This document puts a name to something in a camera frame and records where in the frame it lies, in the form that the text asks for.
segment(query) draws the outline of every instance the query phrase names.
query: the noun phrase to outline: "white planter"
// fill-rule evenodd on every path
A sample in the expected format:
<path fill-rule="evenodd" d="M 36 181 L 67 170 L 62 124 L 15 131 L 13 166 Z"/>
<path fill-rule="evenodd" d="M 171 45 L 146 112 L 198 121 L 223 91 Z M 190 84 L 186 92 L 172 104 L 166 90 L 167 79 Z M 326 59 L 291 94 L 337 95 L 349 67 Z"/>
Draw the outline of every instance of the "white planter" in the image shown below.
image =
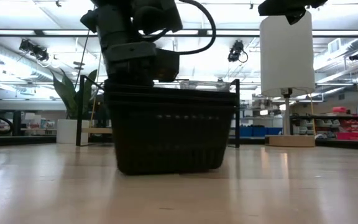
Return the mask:
<path fill-rule="evenodd" d="M 88 128 L 89 126 L 89 121 L 82 121 L 82 128 Z M 76 132 L 77 120 L 58 120 L 56 142 L 59 144 L 75 144 Z M 81 133 L 81 143 L 88 143 L 88 133 Z"/>

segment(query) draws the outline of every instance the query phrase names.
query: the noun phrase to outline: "green leaves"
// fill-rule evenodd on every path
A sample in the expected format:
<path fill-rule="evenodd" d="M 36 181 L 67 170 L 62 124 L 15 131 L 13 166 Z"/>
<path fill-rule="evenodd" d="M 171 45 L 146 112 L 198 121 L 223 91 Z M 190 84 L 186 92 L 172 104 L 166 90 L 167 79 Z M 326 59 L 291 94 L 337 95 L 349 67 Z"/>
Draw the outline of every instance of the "green leaves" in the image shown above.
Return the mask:
<path fill-rule="evenodd" d="M 60 69 L 63 73 L 62 82 L 56 79 L 55 74 L 51 71 L 53 75 L 53 85 L 55 87 L 55 91 L 60 96 L 62 101 L 64 102 L 67 113 L 70 119 L 77 119 L 78 116 L 78 99 L 79 93 L 76 93 L 73 82 L 66 76 L 66 73 Z M 95 81 L 96 76 L 98 74 L 98 70 L 94 70 L 88 75 L 88 78 L 92 81 Z M 88 106 L 90 103 L 91 95 L 92 95 L 92 83 L 89 80 L 85 81 L 84 84 L 84 100 L 83 100 L 83 113 L 88 113 Z"/>

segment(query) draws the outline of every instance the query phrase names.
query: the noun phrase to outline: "wooden floor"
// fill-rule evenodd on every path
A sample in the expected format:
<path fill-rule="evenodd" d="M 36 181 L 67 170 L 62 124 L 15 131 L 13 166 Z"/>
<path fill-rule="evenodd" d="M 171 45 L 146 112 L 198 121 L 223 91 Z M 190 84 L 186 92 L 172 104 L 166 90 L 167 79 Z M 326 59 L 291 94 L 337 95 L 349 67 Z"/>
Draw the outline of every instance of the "wooden floor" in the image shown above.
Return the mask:
<path fill-rule="evenodd" d="M 243 146 L 207 174 L 126 177 L 112 147 L 4 147 L 0 223 L 358 224 L 358 151 Z"/>

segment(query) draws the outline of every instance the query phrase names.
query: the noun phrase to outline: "black plastic basket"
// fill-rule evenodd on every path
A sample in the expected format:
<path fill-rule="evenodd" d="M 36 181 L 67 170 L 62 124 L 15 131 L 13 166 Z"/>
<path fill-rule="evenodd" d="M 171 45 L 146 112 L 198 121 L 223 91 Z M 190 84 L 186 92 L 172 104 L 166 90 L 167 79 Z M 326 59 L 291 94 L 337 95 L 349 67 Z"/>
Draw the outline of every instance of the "black plastic basket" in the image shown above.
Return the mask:
<path fill-rule="evenodd" d="M 235 94 L 222 93 L 226 98 L 222 100 L 216 92 L 190 90 L 191 97 L 189 90 L 180 96 L 181 90 L 175 89 L 149 88 L 135 94 L 130 86 L 115 87 L 106 84 L 104 95 L 121 172 L 182 173 L 221 166 Z"/>

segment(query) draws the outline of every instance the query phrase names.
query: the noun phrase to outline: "potted plant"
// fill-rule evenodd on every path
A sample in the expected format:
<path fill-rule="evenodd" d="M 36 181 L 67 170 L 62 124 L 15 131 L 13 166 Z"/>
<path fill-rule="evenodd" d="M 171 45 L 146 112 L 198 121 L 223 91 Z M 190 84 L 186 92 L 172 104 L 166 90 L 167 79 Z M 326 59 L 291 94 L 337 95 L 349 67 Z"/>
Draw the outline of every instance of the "potted plant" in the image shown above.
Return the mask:
<path fill-rule="evenodd" d="M 53 86 L 55 91 L 62 99 L 63 103 L 66 106 L 67 118 L 68 119 L 59 119 L 57 122 L 57 143 L 63 144 L 74 144 L 76 139 L 76 129 L 77 129 L 77 118 L 78 118 L 78 92 L 75 91 L 73 82 L 66 76 L 66 73 L 61 69 L 63 73 L 62 81 L 59 81 L 55 74 L 51 71 L 53 75 Z M 88 75 L 88 78 L 92 81 L 95 81 L 98 71 L 94 70 Z M 92 97 L 92 83 L 88 80 L 84 84 L 84 98 L 83 98 L 83 118 L 88 114 L 88 106 L 90 99 Z M 82 121 L 83 127 L 89 126 L 89 121 Z M 88 133 L 81 134 L 81 143 L 88 142 Z"/>

